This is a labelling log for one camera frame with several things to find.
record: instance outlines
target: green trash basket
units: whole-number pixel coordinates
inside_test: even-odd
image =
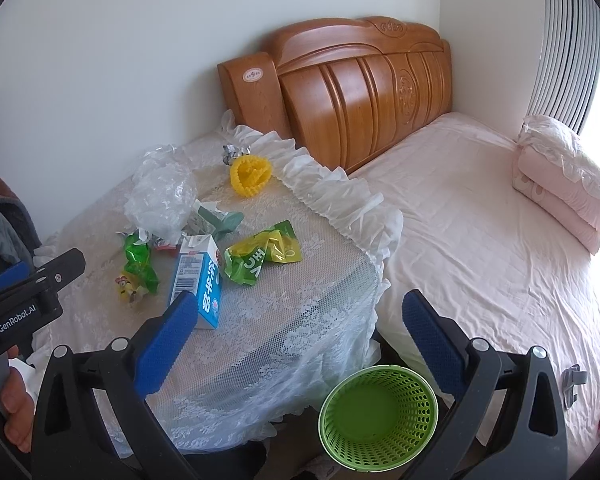
[[[320,410],[318,433],[339,464],[381,472],[421,452],[437,423],[436,396],[423,377],[401,366],[378,365],[333,389]]]

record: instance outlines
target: milk carton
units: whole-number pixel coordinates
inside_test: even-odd
[[[169,304],[183,290],[193,293],[198,303],[196,328],[218,328],[222,289],[218,256],[211,235],[185,236],[180,247]]]

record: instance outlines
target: stacked bedding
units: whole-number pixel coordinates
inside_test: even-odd
[[[591,254],[600,249],[600,161],[568,126],[528,116],[513,158],[513,187],[545,209]]]

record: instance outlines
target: finger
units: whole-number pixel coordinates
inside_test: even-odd
[[[7,350],[7,355],[9,359],[15,359],[20,354],[20,350],[18,350],[18,345],[13,345],[11,348]]]
[[[19,446],[24,443],[25,439],[31,432],[33,423],[33,399],[26,394],[26,399],[22,403],[20,409],[9,417],[9,420],[4,425],[4,434],[9,439],[9,442]]]
[[[31,431],[33,429],[33,423],[31,423],[31,429],[29,430],[29,434],[25,437],[22,444],[18,446],[18,449],[23,453],[28,453],[31,451]]]
[[[11,367],[9,369],[9,377],[0,392],[0,400],[9,413],[15,413],[20,409],[26,397],[29,396],[24,387],[24,381],[20,372]]]

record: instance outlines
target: black device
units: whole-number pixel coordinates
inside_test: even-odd
[[[83,271],[82,253],[71,250],[0,292],[0,355],[24,333],[60,316],[57,291]],[[139,357],[185,296],[162,316],[147,320],[131,339],[116,338],[104,350],[74,354],[67,346],[56,347],[38,397],[30,455],[5,439],[0,412],[0,480],[200,480],[134,388]],[[10,322],[31,306],[36,314]],[[544,349],[508,354],[484,339],[469,340],[455,322],[438,316],[419,291],[405,297],[403,316],[434,375],[436,370],[445,375],[436,379],[454,390],[456,403],[402,480],[564,480],[564,419]],[[438,355],[427,347],[437,348]],[[493,392],[501,388],[507,389],[506,400],[486,458],[456,472]],[[119,459],[94,389],[106,391],[140,468]]]

